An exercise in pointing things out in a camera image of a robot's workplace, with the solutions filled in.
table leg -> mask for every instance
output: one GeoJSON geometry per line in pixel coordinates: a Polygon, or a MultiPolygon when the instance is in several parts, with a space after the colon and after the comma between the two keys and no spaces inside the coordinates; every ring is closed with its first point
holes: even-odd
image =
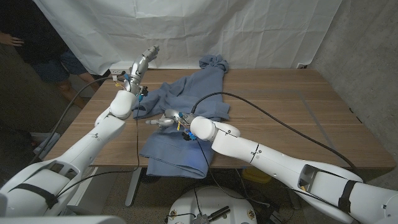
{"type": "Polygon", "coordinates": [[[288,190],[287,192],[289,194],[289,199],[290,199],[290,202],[291,202],[291,204],[293,206],[293,209],[294,210],[301,209],[299,196],[296,193],[294,193],[293,190],[288,190]]]}
{"type": "Polygon", "coordinates": [[[136,191],[138,189],[137,185],[139,177],[141,176],[141,169],[142,168],[140,167],[132,173],[129,191],[127,192],[126,202],[124,203],[127,207],[130,207],[134,200],[134,195],[136,194],[136,191]]]}

person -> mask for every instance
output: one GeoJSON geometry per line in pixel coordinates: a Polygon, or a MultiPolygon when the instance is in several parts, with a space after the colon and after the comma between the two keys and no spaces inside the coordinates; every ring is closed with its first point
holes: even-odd
{"type": "MultiPolygon", "coordinates": [[[[95,80],[31,0],[0,1],[0,43],[14,46],[43,82],[54,83],[69,101],[77,94],[70,74],[86,83],[95,80]]],[[[91,87],[97,91],[100,86],[91,87]]],[[[80,108],[86,104],[80,96],[74,103],[80,108]]]]}

white backdrop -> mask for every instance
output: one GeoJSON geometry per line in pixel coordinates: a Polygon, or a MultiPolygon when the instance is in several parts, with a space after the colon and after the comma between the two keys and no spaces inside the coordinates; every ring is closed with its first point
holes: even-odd
{"type": "Polygon", "coordinates": [[[341,0],[34,0],[91,72],[159,44],[155,68],[198,68],[221,54],[231,68],[309,64],[341,0]]]}

black strap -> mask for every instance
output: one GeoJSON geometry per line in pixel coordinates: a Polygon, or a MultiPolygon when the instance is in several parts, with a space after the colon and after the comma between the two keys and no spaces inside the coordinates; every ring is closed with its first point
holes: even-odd
{"type": "Polygon", "coordinates": [[[17,187],[14,187],[11,190],[14,190],[14,189],[24,189],[24,190],[31,191],[33,193],[37,193],[38,195],[42,196],[45,199],[45,203],[47,204],[47,206],[49,206],[49,209],[51,209],[56,203],[58,203],[58,199],[54,194],[51,194],[50,192],[48,192],[44,189],[41,189],[40,187],[36,187],[34,185],[19,184],[17,187]]]}
{"type": "Polygon", "coordinates": [[[347,184],[343,190],[343,194],[341,194],[341,197],[338,199],[338,208],[343,212],[351,212],[351,202],[349,200],[349,196],[351,195],[351,192],[353,191],[354,185],[356,183],[358,183],[358,181],[347,181],[347,184]]]}

wire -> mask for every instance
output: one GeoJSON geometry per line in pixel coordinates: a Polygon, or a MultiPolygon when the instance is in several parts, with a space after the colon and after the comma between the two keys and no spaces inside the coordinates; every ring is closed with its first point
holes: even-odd
{"type": "Polygon", "coordinates": [[[235,199],[252,200],[253,202],[260,203],[260,204],[262,204],[262,205],[267,205],[267,207],[270,206],[268,203],[258,202],[258,201],[253,200],[252,198],[248,197],[248,193],[246,192],[246,188],[245,188],[245,186],[244,186],[244,184],[243,184],[243,181],[242,181],[242,185],[243,185],[243,189],[244,189],[244,193],[246,194],[246,197],[235,197],[235,196],[233,196],[233,195],[230,195],[227,191],[225,191],[225,190],[221,187],[221,185],[218,184],[217,180],[215,179],[215,177],[214,177],[214,175],[213,175],[213,173],[212,173],[212,171],[211,171],[211,169],[210,169],[210,165],[209,165],[209,162],[208,162],[208,160],[207,160],[207,158],[206,158],[205,152],[203,151],[203,148],[202,148],[201,145],[200,145],[200,142],[198,141],[198,139],[196,139],[196,141],[197,141],[198,144],[199,144],[199,147],[200,147],[201,153],[203,154],[203,157],[205,157],[206,164],[207,164],[207,167],[208,167],[208,170],[209,170],[209,172],[210,172],[211,177],[213,178],[213,180],[214,180],[214,182],[216,183],[216,185],[217,185],[226,195],[228,195],[228,196],[230,196],[230,197],[232,197],[232,198],[235,198],[235,199]]]}
{"type": "Polygon", "coordinates": [[[248,193],[246,192],[246,187],[244,186],[244,183],[243,183],[243,179],[242,179],[241,174],[239,173],[239,171],[238,171],[237,169],[235,169],[235,171],[236,171],[236,173],[238,174],[239,178],[241,179],[241,183],[242,183],[242,186],[243,186],[244,194],[246,195],[246,197],[247,197],[250,201],[252,201],[252,202],[256,202],[256,203],[259,203],[259,204],[261,204],[261,205],[265,205],[265,206],[267,206],[267,207],[269,208],[269,207],[270,207],[270,204],[269,204],[269,203],[259,202],[259,201],[257,201],[257,200],[254,200],[253,198],[249,197],[248,193]]]}
{"type": "Polygon", "coordinates": [[[102,80],[107,80],[107,79],[111,79],[112,77],[104,77],[104,78],[99,78],[97,80],[94,80],[92,82],[90,82],[89,84],[85,85],[82,89],[80,89],[75,97],[73,97],[73,99],[69,102],[68,106],[65,108],[65,110],[63,111],[60,119],[58,120],[58,122],[56,123],[56,125],[54,126],[50,136],[47,138],[46,142],[44,143],[43,147],[40,149],[40,151],[36,154],[36,156],[29,162],[28,166],[33,164],[37,158],[39,158],[40,154],[44,151],[45,147],[49,144],[50,140],[52,139],[52,137],[54,136],[56,130],[58,129],[58,127],[60,126],[60,123],[62,121],[62,119],[65,117],[65,115],[67,114],[68,110],[72,107],[73,102],[75,101],[75,99],[79,96],[79,94],[85,90],[87,87],[89,87],[91,84],[102,81],[102,80]]]}
{"type": "MultiPolygon", "coordinates": [[[[97,79],[97,81],[98,81],[98,80],[105,80],[105,79],[109,79],[109,78],[112,78],[112,77],[100,78],[100,79],[97,79]]],[[[87,84],[86,86],[84,86],[84,87],[76,94],[76,96],[77,96],[82,90],[84,90],[87,86],[89,86],[89,85],[92,84],[92,83],[93,83],[93,82],[91,82],[91,83],[87,84]]],[[[65,111],[64,111],[64,113],[62,114],[62,116],[61,116],[60,120],[58,121],[57,125],[59,125],[59,122],[62,120],[63,116],[65,115],[65,113],[66,113],[67,110],[69,109],[69,106],[71,105],[71,103],[73,103],[73,101],[75,100],[76,96],[74,97],[74,99],[71,100],[70,104],[69,104],[68,107],[65,109],[65,111]]],[[[138,170],[138,168],[139,168],[139,154],[138,154],[138,114],[139,114],[139,109],[138,109],[138,111],[137,111],[137,116],[136,116],[136,118],[134,118],[134,119],[136,120],[136,129],[137,129],[137,141],[136,141],[137,160],[138,160],[138,165],[137,165],[137,167],[134,168],[134,170],[132,170],[132,171],[109,171],[109,172],[103,172],[103,173],[100,173],[100,174],[95,174],[95,175],[88,176],[88,177],[86,177],[86,178],[84,178],[84,179],[81,179],[81,180],[79,180],[78,182],[72,184],[71,186],[67,187],[65,190],[61,191],[61,192],[57,195],[57,198],[58,198],[59,196],[61,196],[63,193],[65,193],[67,190],[71,189],[72,187],[76,186],[77,184],[80,184],[80,183],[82,183],[83,181],[88,180],[88,179],[90,179],[90,178],[93,178],[93,177],[96,177],[96,176],[99,176],[99,175],[103,175],[103,174],[128,173],[128,172],[135,172],[136,170],[138,170]]]]}
{"type": "Polygon", "coordinates": [[[109,172],[103,172],[103,173],[100,173],[100,174],[95,174],[95,175],[88,176],[88,177],[86,177],[86,178],[84,178],[84,179],[81,179],[81,180],[79,180],[78,182],[72,184],[71,186],[67,187],[65,190],[63,190],[62,192],[60,192],[60,193],[57,195],[57,198],[58,198],[59,196],[61,196],[63,193],[65,193],[67,190],[71,189],[72,187],[76,186],[77,184],[80,184],[80,183],[82,183],[83,181],[88,180],[88,179],[90,179],[90,178],[93,178],[93,177],[96,177],[96,176],[99,176],[99,175],[103,175],[103,174],[128,173],[128,172],[134,172],[134,171],[138,170],[138,168],[139,168],[139,154],[138,154],[138,113],[139,113],[139,110],[137,111],[137,116],[136,116],[136,118],[134,118],[134,119],[136,120],[136,129],[137,129],[137,142],[136,142],[136,143],[137,143],[137,145],[136,145],[136,147],[137,147],[137,148],[136,148],[136,149],[137,149],[137,160],[138,160],[138,165],[137,165],[137,167],[134,168],[134,170],[131,170],[131,171],[109,171],[109,172]]]}
{"type": "Polygon", "coordinates": [[[194,191],[194,193],[195,193],[195,198],[197,199],[197,205],[198,205],[198,209],[199,209],[199,214],[201,215],[201,210],[200,210],[200,207],[199,207],[199,201],[198,201],[197,191],[196,191],[195,188],[193,188],[193,191],[194,191]]]}
{"type": "Polygon", "coordinates": [[[317,199],[317,200],[319,200],[319,201],[321,201],[321,202],[323,202],[323,203],[325,203],[325,204],[327,204],[327,205],[330,205],[330,206],[332,206],[332,207],[334,207],[334,208],[337,208],[338,210],[340,209],[340,208],[337,207],[336,205],[333,205],[332,203],[330,203],[330,202],[328,202],[328,201],[326,201],[326,200],[324,200],[324,199],[322,199],[322,198],[320,198],[320,197],[318,197],[318,196],[315,196],[315,195],[313,195],[313,194],[308,194],[308,193],[302,192],[302,191],[300,191],[300,190],[291,189],[290,187],[283,187],[283,188],[286,188],[286,189],[289,189],[289,190],[293,190],[294,192],[297,192],[297,193],[300,193],[300,194],[304,194],[304,195],[306,195],[306,196],[308,196],[308,197],[317,199]]]}
{"type": "Polygon", "coordinates": [[[293,210],[293,212],[290,215],[290,217],[287,220],[284,220],[282,223],[287,224],[292,219],[292,217],[294,216],[294,211],[295,211],[294,209],[292,209],[292,210],[293,210]]]}
{"type": "Polygon", "coordinates": [[[167,223],[166,221],[167,221],[167,218],[168,217],[172,217],[172,218],[174,218],[174,217],[177,217],[177,216],[182,216],[182,215],[193,215],[193,217],[194,218],[196,218],[197,216],[195,215],[195,214],[193,214],[193,213],[185,213],[185,214],[180,214],[180,215],[166,215],[166,220],[165,220],[165,223],[167,223]]]}
{"type": "Polygon", "coordinates": [[[248,100],[246,100],[246,99],[244,99],[244,98],[242,98],[242,97],[240,97],[240,96],[236,96],[236,95],[234,95],[234,94],[232,94],[232,93],[226,93],[226,92],[211,93],[211,94],[209,94],[209,95],[206,95],[206,96],[202,97],[200,100],[198,100],[198,101],[195,103],[195,105],[193,105],[193,108],[192,108],[192,110],[191,110],[191,114],[194,114],[194,113],[195,113],[195,110],[196,110],[198,104],[199,104],[201,101],[203,101],[204,99],[206,99],[206,98],[208,98],[208,97],[211,97],[211,96],[214,96],[214,95],[219,95],[219,94],[232,96],[232,97],[235,97],[235,98],[237,98],[237,99],[240,99],[240,100],[242,100],[242,101],[244,101],[244,102],[250,104],[251,106],[255,107],[257,110],[263,112],[265,115],[267,115],[268,117],[272,118],[274,121],[278,122],[279,124],[285,126],[286,128],[290,129],[291,131],[297,133],[298,135],[300,135],[300,136],[302,136],[302,137],[304,137],[304,138],[310,140],[311,142],[314,142],[315,144],[318,144],[319,146],[324,147],[325,149],[329,150],[330,152],[336,154],[338,157],[342,158],[349,166],[351,166],[351,168],[353,169],[353,172],[354,172],[357,176],[359,176],[361,179],[363,179],[363,178],[359,175],[359,172],[358,172],[358,169],[356,168],[356,166],[355,166],[349,159],[347,159],[344,155],[342,155],[342,154],[339,153],[338,151],[332,149],[331,147],[329,147],[329,146],[327,146],[327,145],[325,145],[325,144],[323,144],[323,143],[320,143],[320,142],[318,142],[318,141],[315,140],[315,139],[310,138],[309,136],[307,136],[307,135],[301,133],[300,131],[297,131],[296,129],[290,127],[289,125],[287,125],[287,124],[285,124],[285,123],[279,121],[276,117],[274,117],[274,116],[271,115],[270,113],[264,111],[264,110],[261,109],[260,107],[256,106],[254,103],[251,103],[250,101],[248,101],[248,100]]]}
{"type": "Polygon", "coordinates": [[[109,172],[103,172],[103,173],[100,173],[100,174],[95,174],[95,175],[88,176],[88,177],[86,177],[86,178],[84,178],[84,179],[81,179],[81,180],[79,180],[78,182],[72,184],[71,186],[67,187],[65,190],[61,191],[61,192],[57,195],[57,198],[59,198],[59,196],[61,196],[61,195],[62,195],[63,193],[65,193],[67,190],[71,189],[72,187],[76,186],[77,184],[82,183],[83,181],[85,181],[85,180],[87,180],[87,179],[90,179],[90,178],[93,178],[93,177],[96,177],[96,176],[99,176],[99,175],[103,175],[103,174],[127,173],[127,172],[134,172],[135,170],[136,170],[136,169],[134,169],[133,171],[109,171],[109,172]]]}

